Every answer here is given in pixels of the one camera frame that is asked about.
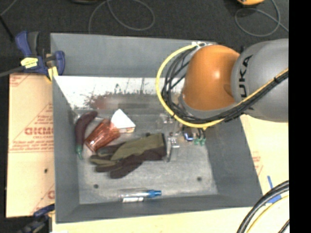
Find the black wire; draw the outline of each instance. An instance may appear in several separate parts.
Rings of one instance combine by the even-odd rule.
[[[266,193],[261,199],[254,205],[254,207],[249,211],[249,213],[246,215],[244,220],[242,221],[241,225],[238,228],[237,233],[243,233],[247,229],[248,224],[252,220],[253,216],[256,214],[256,212],[264,206],[269,200],[273,199],[274,197],[289,191],[289,181],[285,181],[273,189],[271,189],[268,193]]]
[[[119,23],[121,24],[122,26],[128,28],[128,29],[131,29],[131,30],[134,30],[134,31],[144,31],[144,30],[147,30],[147,29],[150,29],[151,27],[153,27],[153,25],[155,24],[156,22],[156,17],[155,17],[155,14],[153,12],[153,10],[144,2],[140,1],[140,0],[129,0],[129,1],[134,1],[134,2],[137,2],[137,3],[140,3],[141,5],[143,5],[144,7],[146,7],[151,16],[152,16],[152,22],[149,24],[149,26],[147,27],[144,27],[144,28],[134,28],[134,27],[131,27],[131,26],[128,26],[127,24],[123,23],[122,21],[120,21],[118,19],[118,17],[115,15],[115,13],[113,12],[112,8],[111,8],[111,5],[110,5],[110,2],[111,1],[114,1],[114,0],[105,0],[103,1],[102,3],[100,3],[95,9],[94,11],[92,12],[91,16],[90,16],[90,19],[88,21],[88,33],[91,33],[91,23],[92,23],[92,19],[93,19],[93,16],[94,14],[96,13],[96,11],[101,7],[103,6],[105,3],[107,3],[107,6],[108,6],[108,9],[111,13],[111,15],[113,16],[113,18]]]
[[[290,225],[290,220],[288,219],[287,222],[283,225],[283,227],[280,229],[278,233],[284,233],[289,225]]]

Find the black cable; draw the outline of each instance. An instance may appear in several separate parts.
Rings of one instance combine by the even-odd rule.
[[[250,223],[250,221],[252,220],[256,212],[262,206],[264,206],[269,200],[287,191],[289,191],[289,181],[285,181],[277,185],[276,187],[271,189],[269,192],[267,192],[263,197],[261,197],[261,199],[254,205],[254,207],[246,215],[241,225],[239,226],[237,233],[244,233],[246,231],[248,224]]]
[[[113,18],[114,18],[119,24],[121,24],[122,26],[124,26],[124,27],[126,27],[126,28],[128,28],[128,29],[131,29],[131,30],[134,30],[134,31],[144,31],[144,30],[147,30],[147,29],[150,29],[151,27],[153,27],[153,25],[154,25],[155,22],[156,22],[156,17],[155,17],[155,14],[154,14],[153,10],[152,10],[146,3],[144,3],[144,2],[142,2],[142,1],[140,1],[140,0],[129,0],[129,1],[134,1],[134,2],[140,3],[141,5],[143,5],[144,7],[146,7],[146,8],[149,10],[149,12],[151,13],[151,15],[152,15],[152,22],[150,23],[149,26],[144,27],[144,28],[135,28],[135,27],[131,27],[131,26],[129,26],[129,25],[123,23],[122,21],[120,21],[120,20],[118,19],[118,17],[115,15],[115,13],[113,12],[113,10],[112,10],[112,8],[111,8],[111,5],[110,5],[110,2],[111,2],[111,1],[115,1],[115,0],[105,0],[105,1],[103,1],[102,3],[100,3],[100,4],[94,9],[94,11],[92,12],[92,14],[91,14],[91,16],[90,16],[90,19],[89,19],[89,21],[88,21],[88,33],[91,33],[92,19],[93,19],[94,15],[95,15],[96,11],[97,11],[100,7],[102,7],[104,4],[106,4],[106,3],[107,3],[108,9],[109,9],[111,15],[113,16]]]
[[[278,9],[278,6],[276,5],[276,2],[274,0],[270,0],[272,2],[272,5],[274,6],[275,10],[276,10],[276,19],[273,18],[271,15],[269,15],[268,13],[262,11],[262,10],[259,10],[259,9],[255,9],[255,8],[241,8],[239,10],[236,11],[235,15],[234,15],[234,19],[235,19],[235,22],[237,24],[237,26],[245,33],[251,35],[251,36],[255,36],[255,37],[266,37],[266,36],[270,36],[272,35],[275,31],[277,31],[277,29],[281,26],[286,32],[289,32],[289,30],[283,25],[281,24],[281,15],[280,15],[280,11]],[[271,20],[273,20],[274,22],[276,22],[276,27],[268,32],[268,33],[265,33],[265,34],[254,34],[254,33],[251,33],[247,30],[245,30],[240,24],[239,24],[239,21],[238,21],[238,13],[240,13],[242,10],[252,10],[252,11],[255,11],[255,12],[258,12],[258,13],[261,13],[263,15],[265,15],[266,17],[270,18]]]
[[[287,222],[283,225],[283,227],[280,229],[278,233],[284,233],[289,225],[290,225],[290,220],[288,219]]]

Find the cardboard sheet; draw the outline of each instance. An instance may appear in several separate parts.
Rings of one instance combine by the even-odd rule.
[[[30,216],[54,202],[52,83],[12,74],[6,216]]]

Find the gray bin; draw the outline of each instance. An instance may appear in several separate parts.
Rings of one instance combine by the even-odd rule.
[[[170,53],[190,43],[190,40],[51,34],[51,51],[62,50],[66,55],[64,76],[154,78],[160,64]],[[124,95],[122,103],[119,103],[132,119],[135,115],[145,117],[144,120],[134,120],[137,128],[133,136],[142,135],[145,131],[158,131],[159,129],[146,119],[154,121],[159,113],[163,112],[157,98],[154,96],[142,105],[138,102],[141,95],[137,96],[138,99],[133,100],[132,97]],[[110,111],[99,110],[99,112],[104,117]],[[150,187],[147,179],[139,182],[142,187],[163,190],[163,196],[137,203],[109,200],[105,194],[111,192],[114,186],[109,185],[109,180],[104,174],[100,174],[101,176],[94,174],[94,177],[92,173],[85,171],[89,170],[90,164],[81,163],[74,152],[75,113],[77,110],[68,101],[66,92],[54,80],[57,223],[253,206],[262,196],[241,121],[236,119],[208,128],[207,140],[203,147],[185,143],[181,139],[177,158],[157,164],[144,163],[136,170],[137,172],[144,170],[146,173],[152,165],[158,169],[167,167],[169,170],[167,175],[162,174],[158,177],[158,183],[154,183],[162,187]],[[166,125],[162,130],[167,134],[171,129]],[[200,168],[193,168],[194,163]],[[182,166],[185,174],[179,178]],[[114,183],[115,187],[124,185],[128,188],[130,178],[127,178],[127,182],[122,183],[120,180],[119,184]],[[182,185],[176,187],[170,184],[169,180],[173,178],[177,179],[176,184],[180,179]],[[92,186],[95,181],[98,188]]]

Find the kuka logo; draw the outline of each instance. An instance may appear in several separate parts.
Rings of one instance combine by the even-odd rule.
[[[246,74],[247,66],[248,66],[248,61],[249,61],[249,59],[250,59],[251,57],[252,57],[252,55],[246,57],[246,58],[243,60],[243,66],[244,66],[245,68],[243,68],[243,70],[242,70],[242,68],[240,69],[240,78],[239,78],[240,84],[239,84],[239,88],[241,89],[241,97],[242,97],[242,98],[246,98],[246,97],[247,97],[247,92],[246,92],[246,87],[245,87],[245,77],[244,77],[244,75]]]
[[[53,128],[52,127],[29,127],[25,129],[26,135],[37,135],[37,134],[53,134]]]

